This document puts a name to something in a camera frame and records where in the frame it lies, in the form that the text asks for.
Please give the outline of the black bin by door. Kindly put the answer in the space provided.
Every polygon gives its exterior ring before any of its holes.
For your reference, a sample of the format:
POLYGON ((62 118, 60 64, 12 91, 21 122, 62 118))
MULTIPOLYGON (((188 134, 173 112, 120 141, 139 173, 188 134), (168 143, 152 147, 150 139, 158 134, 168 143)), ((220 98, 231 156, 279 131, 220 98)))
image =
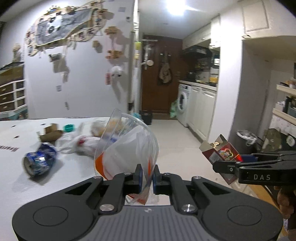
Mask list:
POLYGON ((139 112, 141 118, 142 118, 142 121, 150 126, 152 124, 152 118, 153 118, 153 115, 152 115, 152 112, 151 111, 148 111, 148 110, 141 110, 139 112))

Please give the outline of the torn brown cardboard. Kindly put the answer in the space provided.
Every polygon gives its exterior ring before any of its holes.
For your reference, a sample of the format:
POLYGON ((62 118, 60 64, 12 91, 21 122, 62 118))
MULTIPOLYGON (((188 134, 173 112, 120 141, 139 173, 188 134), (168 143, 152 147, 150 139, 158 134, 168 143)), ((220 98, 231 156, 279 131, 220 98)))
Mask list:
POLYGON ((53 143, 62 137, 63 131, 58 128, 56 123, 52 123, 50 126, 44 128, 44 134, 37 132, 39 140, 41 142, 53 143))

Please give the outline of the clear plastic cup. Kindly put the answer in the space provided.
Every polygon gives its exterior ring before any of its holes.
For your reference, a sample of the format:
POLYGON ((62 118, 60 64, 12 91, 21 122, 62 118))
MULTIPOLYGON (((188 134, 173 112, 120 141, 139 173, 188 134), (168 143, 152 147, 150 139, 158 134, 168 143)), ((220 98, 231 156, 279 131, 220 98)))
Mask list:
POLYGON ((111 180, 119 173, 134 172, 140 164, 140 192, 130 194, 127 202, 145 205, 149 199, 158 154, 158 141, 151 129, 135 116, 115 109, 94 154, 95 174, 111 180))

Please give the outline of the red cardboard box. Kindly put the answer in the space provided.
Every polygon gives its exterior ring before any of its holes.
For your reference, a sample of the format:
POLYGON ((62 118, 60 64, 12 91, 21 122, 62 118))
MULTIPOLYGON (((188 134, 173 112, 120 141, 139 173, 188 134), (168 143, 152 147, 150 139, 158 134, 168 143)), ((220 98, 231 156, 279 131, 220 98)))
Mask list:
POLYGON ((222 134, 213 143, 204 141, 199 149, 212 164, 213 170, 219 173, 228 185, 237 180, 235 164, 243 159, 222 134))

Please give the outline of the white plastic bag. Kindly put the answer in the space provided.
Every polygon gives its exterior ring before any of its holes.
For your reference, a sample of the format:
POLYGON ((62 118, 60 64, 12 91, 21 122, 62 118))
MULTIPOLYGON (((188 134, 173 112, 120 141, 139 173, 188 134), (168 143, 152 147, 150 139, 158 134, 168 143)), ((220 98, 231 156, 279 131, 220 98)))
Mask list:
POLYGON ((81 123, 74 132, 63 133, 55 142, 55 147, 62 154, 77 153, 83 156, 94 157, 100 137, 83 135, 84 123, 81 123))

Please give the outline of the white plush wall toy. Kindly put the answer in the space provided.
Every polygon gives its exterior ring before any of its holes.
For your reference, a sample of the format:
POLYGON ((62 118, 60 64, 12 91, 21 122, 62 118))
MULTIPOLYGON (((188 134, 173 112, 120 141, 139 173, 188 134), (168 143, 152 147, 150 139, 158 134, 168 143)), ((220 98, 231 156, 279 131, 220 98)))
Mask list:
POLYGON ((111 68, 110 73, 111 73, 112 78, 121 77, 122 73, 123 73, 123 68, 121 66, 118 66, 118 65, 113 66, 111 68))

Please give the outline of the pink wall tag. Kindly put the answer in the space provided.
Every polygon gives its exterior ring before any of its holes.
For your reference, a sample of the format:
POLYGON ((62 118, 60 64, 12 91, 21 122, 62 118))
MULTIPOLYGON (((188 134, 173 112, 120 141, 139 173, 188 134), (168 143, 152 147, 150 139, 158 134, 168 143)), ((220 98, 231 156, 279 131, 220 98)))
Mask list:
POLYGON ((111 85, 111 81, 112 81, 112 76, 110 73, 106 73, 106 76, 105 76, 105 84, 106 85, 111 85))

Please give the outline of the teal plastic lid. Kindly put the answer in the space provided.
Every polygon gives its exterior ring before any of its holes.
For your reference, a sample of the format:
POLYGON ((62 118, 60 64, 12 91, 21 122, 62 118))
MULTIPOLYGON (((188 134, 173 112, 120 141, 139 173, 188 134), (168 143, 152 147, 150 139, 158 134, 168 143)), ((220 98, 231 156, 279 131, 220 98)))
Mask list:
POLYGON ((70 133, 75 130, 75 125, 74 124, 67 124, 63 126, 63 132, 65 133, 70 133))

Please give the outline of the crushed blue soda can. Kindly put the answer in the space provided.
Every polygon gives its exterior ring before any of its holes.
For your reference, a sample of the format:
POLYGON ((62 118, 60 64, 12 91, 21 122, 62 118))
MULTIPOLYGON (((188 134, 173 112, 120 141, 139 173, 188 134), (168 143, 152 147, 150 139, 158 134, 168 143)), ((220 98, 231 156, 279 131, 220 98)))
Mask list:
POLYGON ((52 169, 56 159, 56 148, 51 143, 41 143, 35 152, 24 156, 23 168, 30 177, 41 176, 52 169))

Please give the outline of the green bag on floor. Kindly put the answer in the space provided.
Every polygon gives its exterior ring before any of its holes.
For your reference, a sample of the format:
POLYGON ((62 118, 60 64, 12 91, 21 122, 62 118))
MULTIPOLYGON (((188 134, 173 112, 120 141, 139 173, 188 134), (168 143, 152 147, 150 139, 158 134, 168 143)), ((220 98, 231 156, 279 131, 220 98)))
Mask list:
POLYGON ((170 118, 176 118, 177 117, 177 109, 178 109, 178 106, 177 106, 177 100, 173 101, 171 103, 171 107, 170 107, 170 118))

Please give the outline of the wall photo collage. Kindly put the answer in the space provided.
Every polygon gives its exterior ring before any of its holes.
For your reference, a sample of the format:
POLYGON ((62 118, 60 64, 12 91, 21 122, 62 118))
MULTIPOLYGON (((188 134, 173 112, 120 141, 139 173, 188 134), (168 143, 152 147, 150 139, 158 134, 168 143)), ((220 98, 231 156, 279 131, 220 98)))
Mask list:
POLYGON ((39 51, 74 42, 91 40, 107 23, 104 1, 82 6, 52 6, 27 31, 25 43, 29 56, 39 51))

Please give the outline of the white refrigerator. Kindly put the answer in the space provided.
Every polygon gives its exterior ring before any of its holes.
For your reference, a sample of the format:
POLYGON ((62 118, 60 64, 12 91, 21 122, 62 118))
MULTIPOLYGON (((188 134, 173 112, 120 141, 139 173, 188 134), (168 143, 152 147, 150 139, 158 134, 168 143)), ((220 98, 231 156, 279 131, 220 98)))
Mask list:
POLYGON ((139 53, 141 43, 139 42, 139 1, 133 1, 132 19, 130 20, 132 28, 130 31, 130 45, 129 45, 129 91, 128 91, 128 113, 137 113, 139 104, 139 53))

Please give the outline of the white drawer cabinet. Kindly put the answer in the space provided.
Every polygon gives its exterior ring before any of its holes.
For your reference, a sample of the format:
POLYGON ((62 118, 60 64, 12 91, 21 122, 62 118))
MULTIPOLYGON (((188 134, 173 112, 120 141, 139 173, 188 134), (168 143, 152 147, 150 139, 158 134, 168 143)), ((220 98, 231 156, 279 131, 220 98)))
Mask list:
POLYGON ((1 113, 21 110, 27 107, 26 103, 26 81, 15 80, 1 84, 1 113))

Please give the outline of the white kitchen cabinets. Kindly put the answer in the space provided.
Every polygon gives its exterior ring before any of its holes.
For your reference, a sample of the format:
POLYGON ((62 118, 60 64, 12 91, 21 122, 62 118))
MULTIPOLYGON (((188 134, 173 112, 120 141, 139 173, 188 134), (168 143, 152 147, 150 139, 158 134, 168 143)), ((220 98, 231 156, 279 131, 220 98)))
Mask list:
POLYGON ((188 108, 188 126, 203 141, 208 140, 215 100, 215 90, 197 86, 191 88, 188 108))

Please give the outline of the white washing machine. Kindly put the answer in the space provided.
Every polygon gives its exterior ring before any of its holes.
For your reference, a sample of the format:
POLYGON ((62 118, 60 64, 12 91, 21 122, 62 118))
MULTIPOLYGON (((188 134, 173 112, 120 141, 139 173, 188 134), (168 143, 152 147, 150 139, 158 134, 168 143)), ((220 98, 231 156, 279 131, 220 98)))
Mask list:
POLYGON ((179 84, 177 98, 177 120, 184 126, 188 127, 188 109, 190 102, 191 86, 179 84))

